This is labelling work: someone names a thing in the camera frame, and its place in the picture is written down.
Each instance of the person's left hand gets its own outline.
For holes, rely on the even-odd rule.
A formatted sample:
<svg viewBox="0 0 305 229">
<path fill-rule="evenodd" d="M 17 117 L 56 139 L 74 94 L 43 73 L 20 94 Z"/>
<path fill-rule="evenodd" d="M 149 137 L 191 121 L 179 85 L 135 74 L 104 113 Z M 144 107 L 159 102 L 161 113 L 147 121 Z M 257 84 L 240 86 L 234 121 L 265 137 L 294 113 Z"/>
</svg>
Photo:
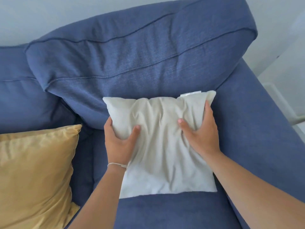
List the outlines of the person's left hand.
<svg viewBox="0 0 305 229">
<path fill-rule="evenodd" d="M 114 134 L 112 119 L 109 117 L 104 125 L 104 130 L 108 163 L 127 165 L 132 157 L 132 152 L 139 137 L 141 127 L 136 125 L 128 139 L 120 140 Z"/>
</svg>

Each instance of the forearm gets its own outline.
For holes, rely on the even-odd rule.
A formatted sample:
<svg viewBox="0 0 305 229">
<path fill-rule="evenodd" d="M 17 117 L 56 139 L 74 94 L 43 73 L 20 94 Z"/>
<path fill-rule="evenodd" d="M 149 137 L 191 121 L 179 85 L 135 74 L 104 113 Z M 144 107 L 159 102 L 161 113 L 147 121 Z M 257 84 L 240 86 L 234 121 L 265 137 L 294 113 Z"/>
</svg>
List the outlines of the forearm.
<svg viewBox="0 0 305 229">
<path fill-rule="evenodd" d="M 204 159 L 251 229 L 304 227 L 304 203 L 261 180 L 221 152 L 207 154 Z"/>
<path fill-rule="evenodd" d="M 125 169 L 110 165 L 69 229 L 112 229 Z"/>
</svg>

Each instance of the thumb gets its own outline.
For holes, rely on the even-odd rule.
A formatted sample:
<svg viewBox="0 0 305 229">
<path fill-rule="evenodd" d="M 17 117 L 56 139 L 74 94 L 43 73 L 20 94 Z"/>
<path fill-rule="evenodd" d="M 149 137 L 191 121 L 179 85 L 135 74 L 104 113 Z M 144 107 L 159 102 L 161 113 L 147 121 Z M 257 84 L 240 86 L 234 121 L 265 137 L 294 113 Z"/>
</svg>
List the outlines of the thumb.
<svg viewBox="0 0 305 229">
<path fill-rule="evenodd" d="M 140 135 L 140 131 L 141 131 L 140 125 L 136 125 L 133 128 L 131 135 L 127 139 L 132 145 L 135 145 L 135 143 L 137 142 L 137 139 L 138 139 L 138 137 Z"/>
<path fill-rule="evenodd" d="M 183 119 L 179 119 L 178 124 L 179 124 L 180 128 L 182 129 L 185 137 L 189 141 L 193 137 L 193 130 L 189 127 L 188 123 L 186 123 Z"/>
</svg>

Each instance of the person's left arm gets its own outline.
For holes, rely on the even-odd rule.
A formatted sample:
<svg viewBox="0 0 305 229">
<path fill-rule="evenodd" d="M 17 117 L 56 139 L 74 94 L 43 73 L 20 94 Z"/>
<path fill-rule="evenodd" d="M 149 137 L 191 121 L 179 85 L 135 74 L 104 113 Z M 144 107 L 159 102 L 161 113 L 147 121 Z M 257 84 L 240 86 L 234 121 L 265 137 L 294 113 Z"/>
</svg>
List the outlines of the person's left arm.
<svg viewBox="0 0 305 229">
<path fill-rule="evenodd" d="M 104 130 L 108 163 L 127 165 L 140 134 L 140 127 L 135 126 L 127 140 L 120 140 L 114 134 L 112 119 L 109 117 Z M 103 178 L 69 229 L 113 228 L 125 171 L 126 169 L 119 165 L 109 165 Z"/>
</svg>

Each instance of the yellow pillow corner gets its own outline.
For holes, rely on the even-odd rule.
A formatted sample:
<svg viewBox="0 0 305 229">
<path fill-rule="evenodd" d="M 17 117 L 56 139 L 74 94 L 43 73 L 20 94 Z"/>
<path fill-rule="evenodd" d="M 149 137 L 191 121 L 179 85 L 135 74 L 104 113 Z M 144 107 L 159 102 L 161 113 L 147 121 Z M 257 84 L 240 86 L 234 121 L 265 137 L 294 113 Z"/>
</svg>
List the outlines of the yellow pillow corner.
<svg viewBox="0 0 305 229">
<path fill-rule="evenodd" d="M 82 125 L 0 135 L 0 228 L 62 229 L 71 202 L 71 161 Z"/>
</svg>

